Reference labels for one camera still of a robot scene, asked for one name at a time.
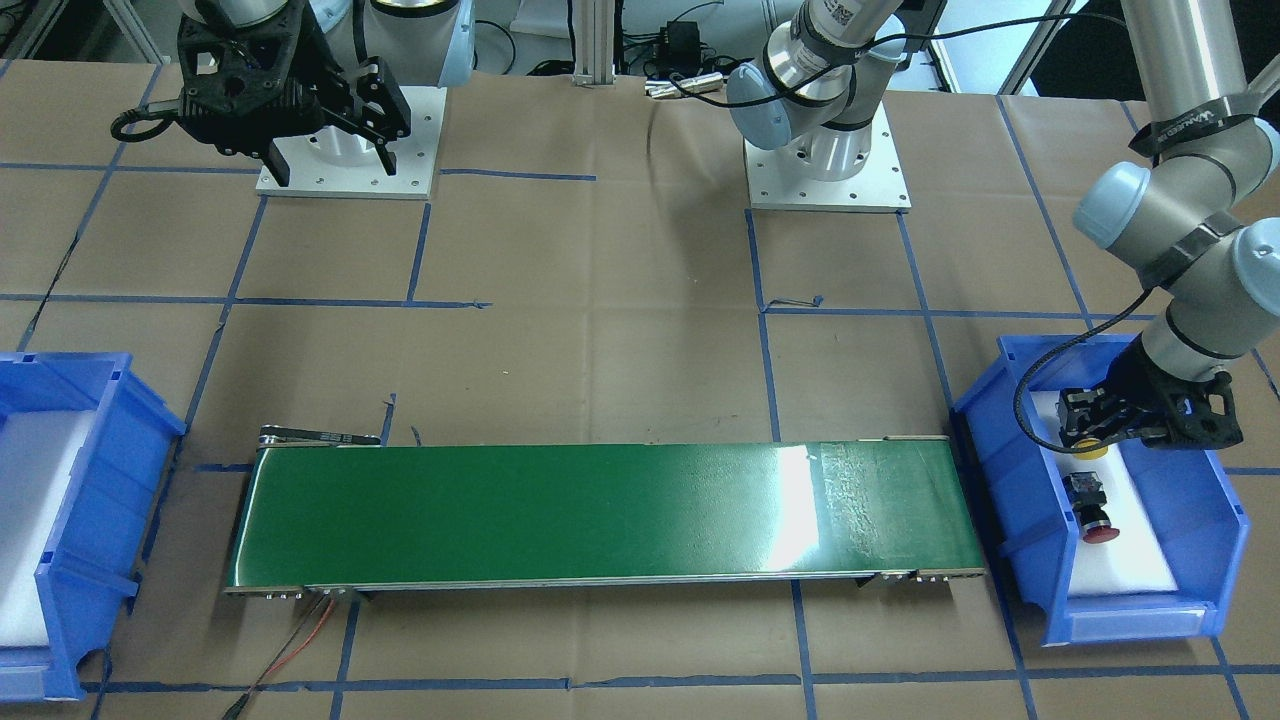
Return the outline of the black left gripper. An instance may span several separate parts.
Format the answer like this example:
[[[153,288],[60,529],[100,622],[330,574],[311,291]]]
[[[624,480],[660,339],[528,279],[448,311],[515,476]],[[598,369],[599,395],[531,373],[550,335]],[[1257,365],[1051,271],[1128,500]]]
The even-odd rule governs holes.
[[[1068,448],[1105,448],[1121,439],[1149,448],[1233,447],[1244,434],[1231,380],[1229,372],[1184,380],[1130,345],[1111,363],[1105,388],[1060,391],[1060,439]]]

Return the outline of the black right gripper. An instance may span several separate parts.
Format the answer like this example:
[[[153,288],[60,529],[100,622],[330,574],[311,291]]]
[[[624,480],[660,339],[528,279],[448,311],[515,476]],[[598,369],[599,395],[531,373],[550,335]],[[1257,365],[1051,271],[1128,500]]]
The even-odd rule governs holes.
[[[195,140],[262,158],[284,188],[291,165],[275,138],[310,135],[346,109],[346,131],[367,140],[384,172],[397,174],[390,143],[412,135],[412,113],[388,61],[366,60],[344,79],[307,1],[183,1],[180,8],[177,122]]]

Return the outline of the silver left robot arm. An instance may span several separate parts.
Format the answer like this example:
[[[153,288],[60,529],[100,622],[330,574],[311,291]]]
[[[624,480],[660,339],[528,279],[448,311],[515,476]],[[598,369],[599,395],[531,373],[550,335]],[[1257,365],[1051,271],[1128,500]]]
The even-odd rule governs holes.
[[[870,123],[908,35],[896,1],[806,1],[762,56],[730,73],[727,108],[764,150],[818,131]],[[1018,382],[1021,432],[1059,454],[1125,439],[1149,447],[1225,448],[1242,442],[1229,368],[1277,329],[1277,220],[1244,224],[1233,209],[1277,172],[1277,132],[1258,118],[1277,67],[1247,79],[1225,1],[1125,1],[1149,122],[1130,141],[1144,165],[1107,169],[1078,204],[1074,225],[1132,268],[1144,293],[1170,293],[1106,377],[1059,400],[1059,438],[1030,427],[1024,393],[1050,350]]]

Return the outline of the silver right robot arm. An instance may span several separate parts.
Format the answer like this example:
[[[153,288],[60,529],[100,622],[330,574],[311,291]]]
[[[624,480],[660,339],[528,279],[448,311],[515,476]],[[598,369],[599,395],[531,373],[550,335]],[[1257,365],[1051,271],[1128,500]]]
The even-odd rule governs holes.
[[[426,200],[470,1],[184,1],[175,123],[268,196]]]

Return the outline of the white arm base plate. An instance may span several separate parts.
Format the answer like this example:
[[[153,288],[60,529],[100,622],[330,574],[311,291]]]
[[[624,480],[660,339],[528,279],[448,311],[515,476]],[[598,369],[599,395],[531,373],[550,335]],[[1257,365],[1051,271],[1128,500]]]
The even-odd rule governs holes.
[[[897,213],[913,208],[884,106],[852,132],[819,127],[790,145],[744,143],[750,206],[778,211]]]
[[[257,192],[282,197],[429,200],[447,90],[404,87],[402,92],[412,111],[412,133],[389,143],[397,173],[385,173],[367,140],[329,126],[315,135],[276,140],[275,146],[291,168],[291,182],[280,186],[262,169]]]

